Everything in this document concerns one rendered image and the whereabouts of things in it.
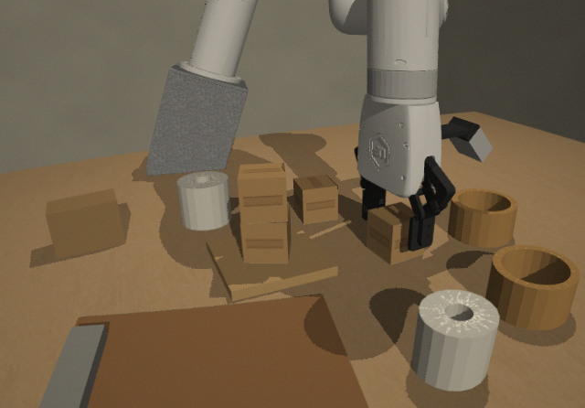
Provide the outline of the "tan hollow cylinder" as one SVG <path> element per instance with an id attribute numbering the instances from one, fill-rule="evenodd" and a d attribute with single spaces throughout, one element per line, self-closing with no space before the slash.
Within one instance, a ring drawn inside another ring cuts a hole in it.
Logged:
<path id="1" fill-rule="evenodd" d="M 498 191 L 459 190 L 451 200 L 448 232 L 455 240 L 475 247 L 504 246 L 513 238 L 517 206 L 513 198 Z"/>

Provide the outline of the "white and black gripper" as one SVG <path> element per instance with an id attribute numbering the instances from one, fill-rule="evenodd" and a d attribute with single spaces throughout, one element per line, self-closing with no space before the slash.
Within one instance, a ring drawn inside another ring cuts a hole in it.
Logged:
<path id="1" fill-rule="evenodd" d="M 365 94 L 355 148 L 364 188 L 362 219 L 367 220 L 369 209 L 386 206 L 386 191 L 409 198 L 414 213 L 409 220 L 412 252 L 432 245 L 435 216 L 455 194 L 441 170 L 441 117 L 436 99 L 437 95 L 403 100 Z M 424 206 L 421 195 L 427 201 Z"/>

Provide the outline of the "grey cylinder with central hole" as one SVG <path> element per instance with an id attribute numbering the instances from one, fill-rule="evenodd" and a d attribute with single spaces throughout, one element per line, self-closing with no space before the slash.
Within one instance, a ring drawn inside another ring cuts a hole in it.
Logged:
<path id="1" fill-rule="evenodd" d="M 461 392 L 480 384 L 499 318 L 490 301 L 472 292 L 442 290 L 427 295 L 419 306 L 412 353 L 416 374 L 445 391 Z"/>
<path id="2" fill-rule="evenodd" d="M 177 189 L 186 228 L 209 231 L 231 221 L 229 177 L 226 174 L 216 171 L 188 174 L 177 180 Z"/>

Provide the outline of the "brown cardboard box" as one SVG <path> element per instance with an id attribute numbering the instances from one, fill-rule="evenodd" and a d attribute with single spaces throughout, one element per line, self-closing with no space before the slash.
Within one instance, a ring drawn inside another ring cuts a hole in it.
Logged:
<path id="1" fill-rule="evenodd" d="M 288 221 L 284 163 L 240 165 L 241 224 Z"/>
<path id="2" fill-rule="evenodd" d="M 408 249 L 410 206 L 399 202 L 367 211 L 367 248 L 388 264 L 400 263 L 424 254 L 424 248 Z"/>
<path id="3" fill-rule="evenodd" d="M 303 224 L 338 220 L 338 186 L 328 175 L 294 178 L 293 197 Z"/>
<path id="4" fill-rule="evenodd" d="M 288 221 L 240 222 L 244 263 L 289 263 L 292 244 L 290 204 Z"/>

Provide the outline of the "brown wooden ring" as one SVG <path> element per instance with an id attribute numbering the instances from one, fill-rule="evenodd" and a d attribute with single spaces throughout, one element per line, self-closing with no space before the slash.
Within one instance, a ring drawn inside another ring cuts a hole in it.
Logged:
<path id="1" fill-rule="evenodd" d="M 578 267 L 558 252 L 508 246 L 493 257 L 485 299 L 510 325 L 549 330 L 568 319 L 579 279 Z"/>

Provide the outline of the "brown cardboard carton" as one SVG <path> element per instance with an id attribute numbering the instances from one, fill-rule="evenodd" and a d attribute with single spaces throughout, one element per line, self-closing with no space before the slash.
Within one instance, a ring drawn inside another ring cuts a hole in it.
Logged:
<path id="1" fill-rule="evenodd" d="M 57 259 L 125 244 L 113 188 L 47 201 L 46 219 Z"/>

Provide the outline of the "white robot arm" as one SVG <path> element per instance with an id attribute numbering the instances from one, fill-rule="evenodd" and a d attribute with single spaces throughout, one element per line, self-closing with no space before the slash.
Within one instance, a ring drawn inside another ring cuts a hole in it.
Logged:
<path id="1" fill-rule="evenodd" d="M 217 81 L 235 76 L 258 0 L 207 0 L 190 61 L 180 68 Z M 367 93 L 389 99 L 437 95 L 439 29 L 448 0 L 328 0 L 334 27 L 367 34 Z M 440 23 L 439 23 L 440 19 Z M 222 76 L 221 76 L 222 75 Z M 458 137 L 459 136 L 459 137 Z M 483 163 L 493 150 L 479 124 L 453 116 L 441 139 Z"/>

